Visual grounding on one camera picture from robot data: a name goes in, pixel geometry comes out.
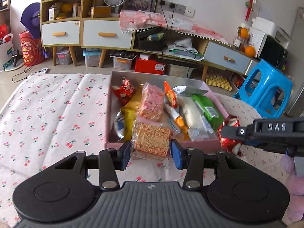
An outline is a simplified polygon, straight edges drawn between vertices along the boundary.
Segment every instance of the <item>black plug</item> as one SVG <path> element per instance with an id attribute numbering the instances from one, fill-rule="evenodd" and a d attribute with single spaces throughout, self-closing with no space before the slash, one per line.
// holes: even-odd
<path id="1" fill-rule="evenodd" d="M 175 3 L 171 3 L 171 4 L 170 4 L 170 8 L 172 8 L 172 10 L 175 9 L 175 6 L 176 6 Z"/>

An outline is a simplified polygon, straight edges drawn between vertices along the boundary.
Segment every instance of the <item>gray drawer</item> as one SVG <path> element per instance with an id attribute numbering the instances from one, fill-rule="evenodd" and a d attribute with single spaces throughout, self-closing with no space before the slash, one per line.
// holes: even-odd
<path id="1" fill-rule="evenodd" d="M 204 54 L 204 60 L 244 73 L 250 58 L 224 46 L 209 42 Z"/>
<path id="2" fill-rule="evenodd" d="M 250 65 L 248 66 L 248 69 L 246 70 L 245 75 L 248 76 L 251 74 L 251 71 L 253 68 L 258 64 L 258 62 L 251 60 Z M 255 79 L 259 81 L 261 79 L 261 72 L 258 72 L 257 75 L 255 76 Z"/>

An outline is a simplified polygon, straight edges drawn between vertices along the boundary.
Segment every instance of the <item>tile floor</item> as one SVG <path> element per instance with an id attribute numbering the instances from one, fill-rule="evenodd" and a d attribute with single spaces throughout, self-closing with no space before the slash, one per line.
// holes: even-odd
<path id="1" fill-rule="evenodd" d="M 34 73 L 40 71 L 42 68 L 49 68 L 49 74 L 70 74 L 70 73 L 82 73 L 82 74 L 110 74 L 113 68 L 113 59 L 108 57 L 104 61 L 104 67 L 90 67 L 87 68 L 85 66 L 85 62 L 83 57 L 78 59 L 78 66 L 74 67 L 74 65 L 56 65 L 53 66 L 51 59 L 46 59 L 44 62 L 34 66 L 29 73 Z M 15 71 L 10 72 L 0 72 L 0 108 L 6 103 L 7 99 L 13 93 L 13 91 L 18 87 L 18 85 L 22 81 L 18 81 L 16 83 L 12 82 L 12 77 L 16 74 L 22 73 L 25 67 L 22 67 Z M 197 70 L 193 71 L 191 78 L 200 80 L 202 76 L 202 71 Z M 25 78 L 25 74 L 21 74 L 17 77 L 14 77 L 14 81 Z M 234 93 L 223 90 L 219 87 L 210 87 L 213 92 L 225 94 L 228 96 L 232 96 Z"/>

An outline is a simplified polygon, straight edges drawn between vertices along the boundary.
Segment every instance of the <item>white wall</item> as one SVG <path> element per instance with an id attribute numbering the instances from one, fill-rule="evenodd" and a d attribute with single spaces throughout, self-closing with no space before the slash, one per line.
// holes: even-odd
<path id="1" fill-rule="evenodd" d="M 40 2 L 40 0 L 11 0 L 11 32 L 14 35 L 14 49 L 21 50 L 19 33 L 25 30 L 20 22 L 21 15 L 27 6 L 34 2 Z"/>
<path id="2" fill-rule="evenodd" d="M 184 17 L 201 23 L 221 33 L 228 42 L 232 43 L 237 34 L 237 27 L 245 21 L 248 0 L 166 0 L 193 7 L 196 10 L 194 18 Z M 273 22 L 291 34 L 296 11 L 299 6 L 304 6 L 304 0 L 258 0 L 252 12 L 257 16 L 259 8 L 271 12 Z"/>

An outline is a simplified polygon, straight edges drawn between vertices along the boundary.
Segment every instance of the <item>microwave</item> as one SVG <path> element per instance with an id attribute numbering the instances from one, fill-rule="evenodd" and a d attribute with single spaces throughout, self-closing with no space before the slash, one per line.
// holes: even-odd
<path id="1" fill-rule="evenodd" d="M 265 60 L 272 66 L 282 70 L 288 56 L 288 51 L 272 36 L 261 30 L 249 28 L 251 44 L 255 49 L 255 57 Z"/>

